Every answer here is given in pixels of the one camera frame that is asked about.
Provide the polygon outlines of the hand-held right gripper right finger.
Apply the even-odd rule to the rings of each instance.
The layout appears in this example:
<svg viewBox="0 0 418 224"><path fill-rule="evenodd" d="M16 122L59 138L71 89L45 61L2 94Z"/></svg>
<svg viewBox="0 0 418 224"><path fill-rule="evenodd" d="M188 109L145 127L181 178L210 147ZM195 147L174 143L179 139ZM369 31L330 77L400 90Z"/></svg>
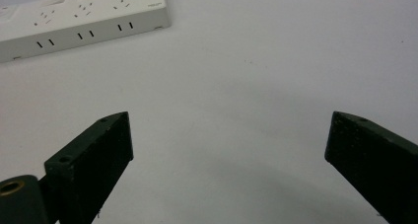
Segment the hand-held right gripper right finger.
<svg viewBox="0 0 418 224"><path fill-rule="evenodd" d="M324 159L389 224L418 224L418 145L363 117L335 112Z"/></svg>

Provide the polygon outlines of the white power strip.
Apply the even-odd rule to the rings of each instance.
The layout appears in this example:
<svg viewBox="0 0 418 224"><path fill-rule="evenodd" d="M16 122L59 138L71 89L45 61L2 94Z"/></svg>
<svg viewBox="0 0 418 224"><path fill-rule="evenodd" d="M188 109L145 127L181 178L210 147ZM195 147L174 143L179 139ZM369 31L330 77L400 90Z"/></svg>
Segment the white power strip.
<svg viewBox="0 0 418 224"><path fill-rule="evenodd" d="M0 7L0 63L171 25L166 0L41 0Z"/></svg>

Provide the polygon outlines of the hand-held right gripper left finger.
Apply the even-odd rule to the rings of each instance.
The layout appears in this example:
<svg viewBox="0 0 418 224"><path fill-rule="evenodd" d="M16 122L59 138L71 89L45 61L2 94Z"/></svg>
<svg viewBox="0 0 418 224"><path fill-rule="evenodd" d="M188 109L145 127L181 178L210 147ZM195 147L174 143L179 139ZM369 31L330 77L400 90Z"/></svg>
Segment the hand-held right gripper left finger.
<svg viewBox="0 0 418 224"><path fill-rule="evenodd" d="M91 224L133 160L129 114L97 120L45 163L60 224Z"/></svg>

